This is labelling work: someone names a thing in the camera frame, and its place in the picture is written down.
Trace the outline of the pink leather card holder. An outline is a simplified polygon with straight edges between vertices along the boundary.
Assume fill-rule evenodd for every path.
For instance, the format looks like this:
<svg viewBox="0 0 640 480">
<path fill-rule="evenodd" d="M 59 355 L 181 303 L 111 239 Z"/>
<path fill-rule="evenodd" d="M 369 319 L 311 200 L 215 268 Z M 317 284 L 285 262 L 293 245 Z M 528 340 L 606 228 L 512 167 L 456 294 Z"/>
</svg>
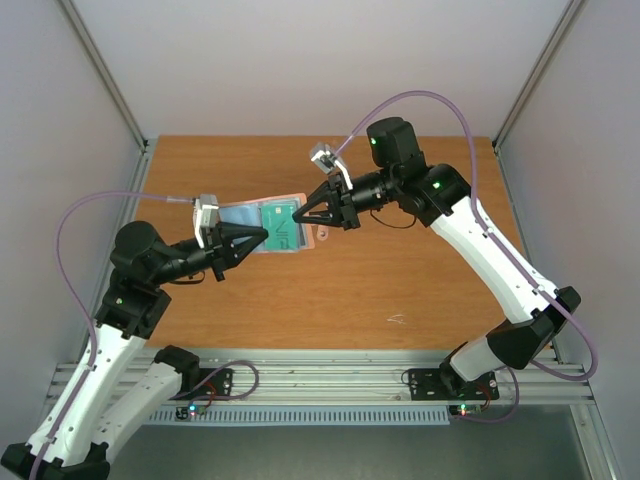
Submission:
<svg viewBox="0 0 640 480">
<path fill-rule="evenodd" d="M 329 237 L 327 227 L 294 221 L 293 214 L 306 202 L 304 193 L 263 197 L 221 204 L 219 216 L 224 222 L 267 230 L 267 239 L 254 250 L 255 253 L 297 253 L 314 249 L 316 242 L 324 242 Z"/>
</svg>

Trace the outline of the teal VIP card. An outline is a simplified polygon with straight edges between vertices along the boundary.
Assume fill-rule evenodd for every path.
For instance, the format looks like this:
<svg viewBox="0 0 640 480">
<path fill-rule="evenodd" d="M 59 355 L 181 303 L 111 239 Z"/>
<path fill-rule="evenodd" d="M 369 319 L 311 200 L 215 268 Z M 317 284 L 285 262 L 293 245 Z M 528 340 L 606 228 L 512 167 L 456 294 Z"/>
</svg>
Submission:
<svg viewBox="0 0 640 480">
<path fill-rule="evenodd" d="M 293 200 L 265 203 L 260 207 L 262 227 L 269 232 L 264 242 L 268 253 L 292 253 L 299 250 L 298 224 L 292 219 L 296 210 Z"/>
</svg>

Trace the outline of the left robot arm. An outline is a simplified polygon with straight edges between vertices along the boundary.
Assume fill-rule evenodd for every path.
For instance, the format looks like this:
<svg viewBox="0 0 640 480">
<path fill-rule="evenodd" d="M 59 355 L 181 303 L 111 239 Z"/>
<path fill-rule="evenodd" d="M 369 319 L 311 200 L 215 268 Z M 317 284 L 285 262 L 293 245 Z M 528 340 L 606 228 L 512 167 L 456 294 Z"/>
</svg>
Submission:
<svg viewBox="0 0 640 480">
<path fill-rule="evenodd" d="M 223 280 L 267 237 L 262 227 L 219 222 L 202 241 L 168 245 L 148 222 L 122 227 L 110 255 L 109 287 L 80 363 L 40 427 L 26 442 L 6 448 L 2 466 L 21 479 L 107 478 L 116 456 L 155 410 L 175 395 L 192 397 L 201 386 L 199 357 L 168 346 L 140 381 L 112 399 L 171 302 L 163 285 L 205 270 Z"/>
</svg>

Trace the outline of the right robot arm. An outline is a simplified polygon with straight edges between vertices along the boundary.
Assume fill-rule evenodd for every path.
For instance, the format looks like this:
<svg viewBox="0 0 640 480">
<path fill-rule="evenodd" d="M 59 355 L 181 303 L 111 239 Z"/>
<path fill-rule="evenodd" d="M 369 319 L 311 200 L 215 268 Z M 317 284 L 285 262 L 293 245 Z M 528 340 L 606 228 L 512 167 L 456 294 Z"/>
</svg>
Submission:
<svg viewBox="0 0 640 480">
<path fill-rule="evenodd" d="M 294 221 L 356 229 L 360 213 L 397 203 L 461 255 L 505 315 L 501 324 L 463 343 L 440 364 L 444 390 L 463 396 L 492 370 L 524 369 L 580 305 L 578 292 L 559 288 L 535 271 L 472 199 L 469 183 L 454 167 L 427 163 L 409 122 L 382 119 L 368 127 L 367 136 L 378 169 L 357 178 L 328 144 L 311 150 L 311 162 L 328 178 L 294 213 Z"/>
</svg>

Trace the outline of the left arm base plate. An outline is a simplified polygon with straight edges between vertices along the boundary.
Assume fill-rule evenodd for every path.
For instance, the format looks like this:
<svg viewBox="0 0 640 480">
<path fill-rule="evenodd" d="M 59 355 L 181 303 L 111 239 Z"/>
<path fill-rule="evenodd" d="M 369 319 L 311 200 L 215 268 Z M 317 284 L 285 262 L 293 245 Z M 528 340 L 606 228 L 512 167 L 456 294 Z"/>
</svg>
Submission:
<svg viewBox="0 0 640 480">
<path fill-rule="evenodd" d="M 224 368 L 219 373 L 210 376 L 210 373 L 213 371 L 213 368 L 203 368 L 200 371 L 197 384 L 202 381 L 204 381 L 204 383 L 191 392 L 187 392 L 186 390 L 179 392 L 174 397 L 171 397 L 171 400 L 200 401 L 208 400 L 212 395 L 230 396 L 233 387 L 233 369 Z"/>
</svg>

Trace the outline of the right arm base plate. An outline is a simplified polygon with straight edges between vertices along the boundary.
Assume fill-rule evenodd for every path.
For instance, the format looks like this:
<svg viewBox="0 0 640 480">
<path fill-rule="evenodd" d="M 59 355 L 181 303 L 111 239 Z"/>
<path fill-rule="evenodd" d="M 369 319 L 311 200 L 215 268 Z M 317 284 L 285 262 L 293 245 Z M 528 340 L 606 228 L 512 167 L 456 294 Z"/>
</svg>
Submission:
<svg viewBox="0 0 640 480">
<path fill-rule="evenodd" d="M 437 368 L 411 368 L 401 374 L 401 382 L 409 389 L 412 401 L 485 401 L 500 398 L 494 372 L 465 384 L 458 393 L 451 393 L 440 378 Z"/>
</svg>

